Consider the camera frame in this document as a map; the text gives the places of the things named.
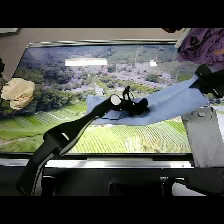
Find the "gray fabric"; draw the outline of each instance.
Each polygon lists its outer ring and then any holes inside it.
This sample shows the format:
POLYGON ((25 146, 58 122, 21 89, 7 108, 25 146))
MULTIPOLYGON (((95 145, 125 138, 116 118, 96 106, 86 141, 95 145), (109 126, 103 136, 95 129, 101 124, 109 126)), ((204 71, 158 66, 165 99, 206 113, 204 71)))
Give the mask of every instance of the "gray fabric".
POLYGON ((224 166, 224 144, 216 111, 200 108, 182 116, 196 167, 224 166))
MULTIPOLYGON (((124 117, 127 112, 110 111, 103 118, 124 118, 115 121, 97 119, 93 124, 149 125, 194 111, 209 103, 208 99, 198 89, 189 88, 196 80, 197 77, 194 76, 190 80, 180 82, 146 96, 145 98, 148 100, 150 113, 145 113, 140 116, 124 117)), ((96 105, 105 99, 105 97, 88 96, 86 99, 87 113, 91 112, 96 105)))

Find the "green field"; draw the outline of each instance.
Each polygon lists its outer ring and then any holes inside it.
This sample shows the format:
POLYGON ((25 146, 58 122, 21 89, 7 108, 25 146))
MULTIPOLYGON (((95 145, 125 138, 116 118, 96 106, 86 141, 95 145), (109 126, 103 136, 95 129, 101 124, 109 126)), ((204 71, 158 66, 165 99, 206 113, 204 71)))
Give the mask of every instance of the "green field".
MULTIPOLYGON (((34 152, 43 134, 62 122, 80 118, 85 103, 32 116, 0 120, 0 151, 34 152)), ((186 153, 190 152, 183 123, 162 121, 148 126, 89 126, 70 153, 186 153)))

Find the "crumpled paper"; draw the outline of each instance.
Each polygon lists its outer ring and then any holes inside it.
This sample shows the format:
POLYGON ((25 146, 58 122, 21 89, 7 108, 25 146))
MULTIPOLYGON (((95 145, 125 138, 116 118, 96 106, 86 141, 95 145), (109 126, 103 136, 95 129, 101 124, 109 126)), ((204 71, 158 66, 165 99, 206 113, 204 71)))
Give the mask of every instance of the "crumpled paper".
POLYGON ((21 110, 33 99, 34 90, 34 82, 13 78, 3 87, 1 98, 10 100, 10 107, 14 110, 21 110))

